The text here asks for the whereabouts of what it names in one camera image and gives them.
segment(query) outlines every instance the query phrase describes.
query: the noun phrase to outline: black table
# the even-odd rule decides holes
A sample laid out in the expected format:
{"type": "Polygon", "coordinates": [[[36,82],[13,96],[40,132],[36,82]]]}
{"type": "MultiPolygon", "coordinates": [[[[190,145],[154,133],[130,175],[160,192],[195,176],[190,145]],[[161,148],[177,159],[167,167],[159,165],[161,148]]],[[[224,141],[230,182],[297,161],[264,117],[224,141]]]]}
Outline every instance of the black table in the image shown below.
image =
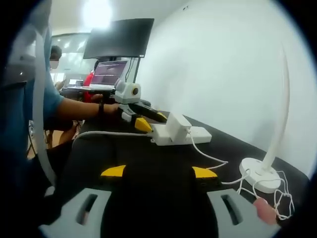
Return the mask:
{"type": "MultiPolygon", "coordinates": [[[[198,144],[197,147],[210,156],[229,162],[227,165],[214,170],[223,182],[234,181],[241,177],[239,165],[242,159],[246,157],[263,159],[265,156],[263,150],[197,120],[191,118],[188,120],[194,126],[204,127],[212,135],[211,143],[198,144]]],[[[127,123],[118,121],[116,117],[88,120],[80,132],[93,130],[135,132],[127,123]]],[[[151,143],[150,139],[146,137],[109,137],[104,135],[83,137],[73,144],[70,158],[58,185],[58,191],[62,194],[62,200],[65,203],[83,188],[93,187],[98,182],[100,174],[107,168],[131,162],[154,160],[161,160],[166,164],[188,163],[190,166],[200,168],[219,165],[218,162],[199,154],[192,145],[161,147],[151,143]]],[[[275,159],[272,166],[276,170],[285,172],[295,209],[298,208],[309,182],[308,178],[298,169],[279,158],[275,159]]],[[[221,189],[233,188],[237,190],[238,187],[239,183],[223,185],[221,189]]],[[[246,181],[243,183],[243,187],[248,190],[252,189],[246,181]]],[[[255,200],[252,195],[244,191],[241,192],[241,195],[250,202],[255,200]]],[[[258,192],[258,195],[273,206],[273,194],[258,192]]],[[[288,214],[287,200],[281,203],[279,210],[282,214],[288,214]]]]}

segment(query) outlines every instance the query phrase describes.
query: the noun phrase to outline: ceiling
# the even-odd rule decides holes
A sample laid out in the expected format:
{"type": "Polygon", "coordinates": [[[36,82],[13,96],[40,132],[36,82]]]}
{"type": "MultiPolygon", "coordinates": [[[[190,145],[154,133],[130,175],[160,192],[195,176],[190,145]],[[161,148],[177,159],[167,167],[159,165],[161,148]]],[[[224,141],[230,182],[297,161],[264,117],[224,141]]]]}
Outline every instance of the ceiling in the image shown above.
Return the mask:
{"type": "MultiPolygon", "coordinates": [[[[89,31],[83,22],[83,7],[88,0],[53,0],[50,23],[53,35],[89,31]]],[[[155,26],[189,0],[105,0],[112,20],[154,18],[155,26]]]]}

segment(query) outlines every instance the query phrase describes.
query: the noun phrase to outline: white tube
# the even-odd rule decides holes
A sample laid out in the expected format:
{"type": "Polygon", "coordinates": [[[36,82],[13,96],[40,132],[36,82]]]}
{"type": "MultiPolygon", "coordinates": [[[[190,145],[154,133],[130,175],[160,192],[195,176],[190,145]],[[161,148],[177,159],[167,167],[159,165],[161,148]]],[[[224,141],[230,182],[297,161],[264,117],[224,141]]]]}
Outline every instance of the white tube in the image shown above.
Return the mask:
{"type": "Polygon", "coordinates": [[[43,105],[44,105],[44,90],[46,78],[46,65],[44,56],[44,40],[43,37],[36,31],[36,46],[35,46],[35,82],[33,89],[33,121],[34,121],[34,136],[37,145],[38,158],[42,169],[51,182],[55,185],[55,173],[50,165],[48,155],[46,153],[46,145],[44,142],[43,133],[43,105]]]}
{"type": "Polygon", "coordinates": [[[281,140],[283,139],[286,123],[288,119],[288,111],[289,111],[289,100],[290,100],[290,82],[289,82],[289,72],[287,66],[287,59],[285,55],[284,48],[281,50],[281,58],[283,63],[283,98],[282,98],[282,108],[281,113],[279,114],[279,118],[275,124],[274,135],[271,140],[271,144],[268,148],[268,151],[262,162],[262,171],[267,171],[270,169],[277,150],[280,146],[281,140]]]}

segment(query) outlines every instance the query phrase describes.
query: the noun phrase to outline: black device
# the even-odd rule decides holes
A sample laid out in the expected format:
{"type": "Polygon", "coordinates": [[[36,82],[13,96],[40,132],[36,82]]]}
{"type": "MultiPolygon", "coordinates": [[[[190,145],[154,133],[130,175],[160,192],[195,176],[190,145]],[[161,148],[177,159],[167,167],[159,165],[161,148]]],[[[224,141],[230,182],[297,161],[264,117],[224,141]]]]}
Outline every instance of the black device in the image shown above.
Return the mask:
{"type": "Polygon", "coordinates": [[[143,58],[154,19],[113,21],[108,29],[93,29],[85,48],[84,59],[102,57],[143,58]]]}

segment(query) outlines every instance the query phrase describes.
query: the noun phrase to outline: person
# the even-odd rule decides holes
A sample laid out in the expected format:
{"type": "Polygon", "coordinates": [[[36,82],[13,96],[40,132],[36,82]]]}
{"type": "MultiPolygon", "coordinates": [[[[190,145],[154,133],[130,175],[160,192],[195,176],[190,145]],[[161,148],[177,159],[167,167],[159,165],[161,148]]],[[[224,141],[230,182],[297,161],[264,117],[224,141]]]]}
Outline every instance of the person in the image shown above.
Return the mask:
{"type": "MultiPolygon", "coordinates": [[[[87,78],[85,79],[85,81],[84,81],[84,86],[89,86],[89,85],[91,84],[91,81],[93,80],[94,73],[95,73],[95,71],[96,71],[96,68],[97,68],[98,64],[99,64],[99,60],[97,60],[96,63],[95,63],[94,71],[91,72],[91,73],[87,76],[87,78]]],[[[102,98],[103,98],[102,94],[91,95],[89,92],[85,92],[85,93],[84,93],[84,102],[85,102],[85,103],[96,102],[96,101],[98,101],[98,100],[100,100],[100,99],[102,99],[102,98]]]]}
{"type": "MultiPolygon", "coordinates": [[[[51,69],[57,69],[59,60],[62,56],[62,50],[59,46],[52,46],[50,55],[51,69]]],[[[64,86],[65,81],[55,84],[55,88],[59,91],[64,86]]],[[[52,148],[54,130],[63,131],[59,139],[59,145],[70,141],[76,134],[77,124],[72,120],[59,119],[57,117],[50,117],[44,121],[44,130],[49,131],[47,135],[47,144],[52,148]]]]}
{"type": "MultiPolygon", "coordinates": [[[[64,120],[83,120],[98,116],[98,114],[111,115],[118,109],[118,104],[103,105],[95,103],[78,102],[64,98],[59,94],[53,85],[50,75],[50,53],[51,53],[51,31],[47,29],[51,1],[43,1],[45,5],[36,14],[29,17],[33,21],[33,26],[38,28],[38,32],[44,33],[44,57],[45,61],[45,90],[44,90],[44,119],[56,117],[64,120]]],[[[32,44],[34,39],[26,41],[32,44]]],[[[6,80],[12,77],[0,78],[1,80],[1,100],[0,100],[0,174],[2,189],[7,193],[3,197],[5,207],[3,215],[6,223],[16,224],[25,234],[38,236],[37,227],[43,224],[46,219],[48,209],[52,207],[53,197],[44,198],[46,189],[51,183],[47,179],[41,167],[38,155],[32,160],[26,156],[28,143],[28,122],[32,120],[33,111],[33,90],[35,80],[19,83],[12,83],[6,86],[6,80]]],[[[71,151],[71,141],[59,145],[47,151],[47,155],[53,170],[56,173],[57,181],[62,173],[63,167],[71,151]]],[[[12,229],[8,226],[10,235],[15,237],[19,229],[12,229]]]]}

